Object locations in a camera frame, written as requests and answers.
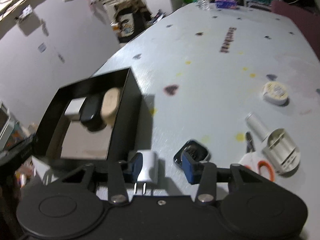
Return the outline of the black smartwatch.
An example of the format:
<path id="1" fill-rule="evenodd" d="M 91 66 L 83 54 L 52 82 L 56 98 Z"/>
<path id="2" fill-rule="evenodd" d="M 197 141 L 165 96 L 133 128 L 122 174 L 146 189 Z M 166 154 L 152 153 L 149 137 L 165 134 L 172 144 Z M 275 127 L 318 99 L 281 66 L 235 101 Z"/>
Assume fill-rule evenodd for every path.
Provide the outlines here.
<path id="1" fill-rule="evenodd" d="M 209 151 L 203 144 L 196 140 L 188 140 L 173 157 L 173 162 L 180 168 L 182 167 L 183 152 L 187 152 L 196 162 L 210 159 Z"/>

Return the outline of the round white tape roll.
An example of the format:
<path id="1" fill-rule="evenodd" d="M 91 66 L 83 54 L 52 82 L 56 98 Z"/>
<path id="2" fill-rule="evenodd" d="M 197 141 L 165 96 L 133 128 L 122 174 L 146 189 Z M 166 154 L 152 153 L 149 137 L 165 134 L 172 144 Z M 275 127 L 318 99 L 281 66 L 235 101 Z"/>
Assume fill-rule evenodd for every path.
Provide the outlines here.
<path id="1" fill-rule="evenodd" d="M 282 106 L 287 102 L 289 94 L 283 84 L 277 81 L 270 81 L 263 86 L 262 97 L 269 103 Z"/>

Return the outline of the white orange scissors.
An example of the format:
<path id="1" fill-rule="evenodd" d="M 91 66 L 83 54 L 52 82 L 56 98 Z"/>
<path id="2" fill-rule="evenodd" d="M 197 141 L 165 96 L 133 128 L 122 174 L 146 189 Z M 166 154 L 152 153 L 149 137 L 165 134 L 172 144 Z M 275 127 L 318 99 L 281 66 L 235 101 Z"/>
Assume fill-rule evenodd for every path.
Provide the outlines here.
<path id="1" fill-rule="evenodd" d="M 255 150 L 253 138 L 250 132 L 246 132 L 245 140 L 246 153 L 240 159 L 239 164 L 268 179 L 269 181 L 274 182 L 275 171 L 272 165 L 266 159 L 262 158 Z"/>

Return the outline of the purple tissue pack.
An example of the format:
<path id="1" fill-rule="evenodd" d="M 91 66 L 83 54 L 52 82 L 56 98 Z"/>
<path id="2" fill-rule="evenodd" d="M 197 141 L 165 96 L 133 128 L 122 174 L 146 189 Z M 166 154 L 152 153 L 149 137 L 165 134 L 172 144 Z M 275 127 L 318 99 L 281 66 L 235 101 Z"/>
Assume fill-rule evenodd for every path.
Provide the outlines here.
<path id="1" fill-rule="evenodd" d="M 237 0 L 215 0 L 214 3 L 220 9 L 236 9 L 238 7 Z"/>

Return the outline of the black storage box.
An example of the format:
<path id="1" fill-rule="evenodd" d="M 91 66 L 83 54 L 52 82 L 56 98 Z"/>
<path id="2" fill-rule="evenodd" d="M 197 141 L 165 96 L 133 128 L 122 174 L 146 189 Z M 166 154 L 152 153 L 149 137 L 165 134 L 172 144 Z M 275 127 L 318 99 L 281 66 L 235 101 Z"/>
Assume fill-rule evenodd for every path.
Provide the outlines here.
<path id="1" fill-rule="evenodd" d="M 33 138 L 30 154 L 47 165 L 71 170 L 85 163 L 97 162 L 89 158 L 62 158 L 62 140 L 70 123 L 65 111 L 73 99 L 102 95 L 111 88 L 121 88 L 119 108 L 104 161 L 127 160 L 135 146 L 142 93 L 131 68 L 80 80 L 61 87 L 51 100 Z"/>

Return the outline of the white USB wall charger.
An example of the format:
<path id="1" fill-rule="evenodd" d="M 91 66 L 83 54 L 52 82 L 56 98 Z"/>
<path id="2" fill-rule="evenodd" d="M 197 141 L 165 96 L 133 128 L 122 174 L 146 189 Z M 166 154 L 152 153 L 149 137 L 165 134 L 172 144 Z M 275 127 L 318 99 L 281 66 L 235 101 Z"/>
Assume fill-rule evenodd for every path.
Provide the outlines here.
<path id="1" fill-rule="evenodd" d="M 138 151 L 143 156 L 143 166 L 134 184 L 134 194 L 137 194 L 138 185 L 142 184 L 142 195 L 146 193 L 148 186 L 153 189 L 158 183 L 158 155 L 152 150 Z"/>

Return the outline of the white square power adapter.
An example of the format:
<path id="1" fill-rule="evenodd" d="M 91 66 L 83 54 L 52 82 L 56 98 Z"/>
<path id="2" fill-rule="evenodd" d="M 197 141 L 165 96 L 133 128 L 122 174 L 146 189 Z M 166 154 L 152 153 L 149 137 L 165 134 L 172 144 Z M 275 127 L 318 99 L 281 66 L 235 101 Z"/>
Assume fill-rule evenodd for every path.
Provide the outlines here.
<path id="1" fill-rule="evenodd" d="M 71 100 L 67 109 L 65 110 L 65 116 L 70 119 L 78 119 L 80 118 L 80 109 L 84 103 L 86 98 L 77 98 Z"/>

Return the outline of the black oval earbuds case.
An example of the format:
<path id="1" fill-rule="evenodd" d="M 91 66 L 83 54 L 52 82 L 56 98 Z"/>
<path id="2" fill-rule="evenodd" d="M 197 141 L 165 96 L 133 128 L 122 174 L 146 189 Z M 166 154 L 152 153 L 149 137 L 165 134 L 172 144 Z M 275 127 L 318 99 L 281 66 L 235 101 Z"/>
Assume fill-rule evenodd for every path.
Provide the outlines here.
<path id="1" fill-rule="evenodd" d="M 103 102 L 101 94 L 90 95 L 85 98 L 80 109 L 80 122 L 90 132 L 97 132 L 104 127 L 100 111 Z"/>

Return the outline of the beige oval earbuds case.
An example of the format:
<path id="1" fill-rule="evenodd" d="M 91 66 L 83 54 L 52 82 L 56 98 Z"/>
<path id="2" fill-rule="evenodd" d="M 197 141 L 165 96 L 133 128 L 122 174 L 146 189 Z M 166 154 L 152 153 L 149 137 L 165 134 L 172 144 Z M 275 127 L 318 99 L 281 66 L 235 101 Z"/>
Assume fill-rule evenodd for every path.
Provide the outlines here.
<path id="1" fill-rule="evenodd" d="M 105 125 L 114 126 L 120 104 L 121 92 L 121 88 L 114 87 L 109 89 L 103 97 L 100 115 Z"/>

